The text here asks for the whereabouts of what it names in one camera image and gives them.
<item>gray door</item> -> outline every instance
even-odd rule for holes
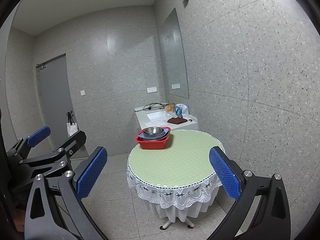
[[[51,129],[51,140],[54,148],[68,139],[66,113],[73,111],[66,56],[47,63],[38,72],[40,104],[45,124]]]

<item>brown towel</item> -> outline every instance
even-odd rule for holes
[[[181,123],[184,123],[184,122],[188,122],[187,119],[184,119],[182,117],[176,117],[176,118],[170,118],[168,121],[168,123],[174,123],[174,124],[181,124]]]

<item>plate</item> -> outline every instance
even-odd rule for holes
[[[139,134],[138,136],[145,141],[157,141],[157,140],[160,140],[160,139],[166,137],[169,132],[169,129],[164,128],[164,131],[165,131],[164,135],[157,136],[157,137],[146,137],[143,133]]]

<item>silver bolt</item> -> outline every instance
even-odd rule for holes
[[[64,176],[66,176],[66,177],[68,178],[68,177],[71,177],[72,174],[73,174],[72,171],[66,171],[66,172],[64,173]]]
[[[275,178],[276,178],[276,179],[281,179],[281,175],[278,174],[278,173],[276,173],[276,174],[275,174]]]
[[[252,176],[252,172],[251,171],[244,171],[244,175],[246,176],[246,177],[251,177]]]
[[[38,175],[36,176],[36,180],[41,180],[41,179],[42,179],[42,177],[43,177],[43,175],[42,175],[42,174],[38,174]]]
[[[64,165],[66,165],[66,161],[62,161],[62,162],[59,163],[60,167],[63,167]]]

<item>green tablecloth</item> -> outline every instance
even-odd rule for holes
[[[207,133],[171,131],[164,150],[143,150],[138,144],[130,153],[129,167],[141,180],[161,187],[187,186],[214,172],[209,150],[221,143]]]

